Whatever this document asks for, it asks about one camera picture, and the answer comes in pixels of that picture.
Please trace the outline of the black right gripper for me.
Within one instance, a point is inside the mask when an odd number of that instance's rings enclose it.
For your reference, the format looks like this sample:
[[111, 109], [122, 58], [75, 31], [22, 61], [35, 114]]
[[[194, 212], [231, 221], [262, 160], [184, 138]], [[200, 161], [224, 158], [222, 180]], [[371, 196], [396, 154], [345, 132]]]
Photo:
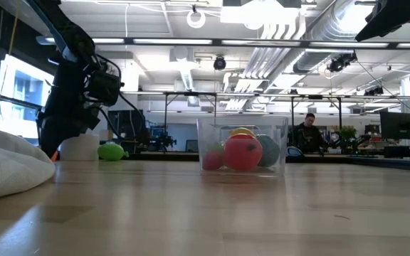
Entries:
[[384, 37], [395, 26], [410, 23], [410, 0], [379, 1], [377, 13], [369, 14], [365, 21], [367, 24], [354, 38], [357, 42]]

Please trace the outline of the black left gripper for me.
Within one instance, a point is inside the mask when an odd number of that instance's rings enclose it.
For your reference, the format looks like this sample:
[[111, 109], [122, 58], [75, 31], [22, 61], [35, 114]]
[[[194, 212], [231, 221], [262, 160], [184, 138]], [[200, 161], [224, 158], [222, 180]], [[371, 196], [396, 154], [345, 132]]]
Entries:
[[100, 122], [98, 111], [83, 99], [85, 72], [79, 65], [59, 65], [44, 111], [38, 114], [40, 146], [51, 158], [64, 140], [78, 137]]

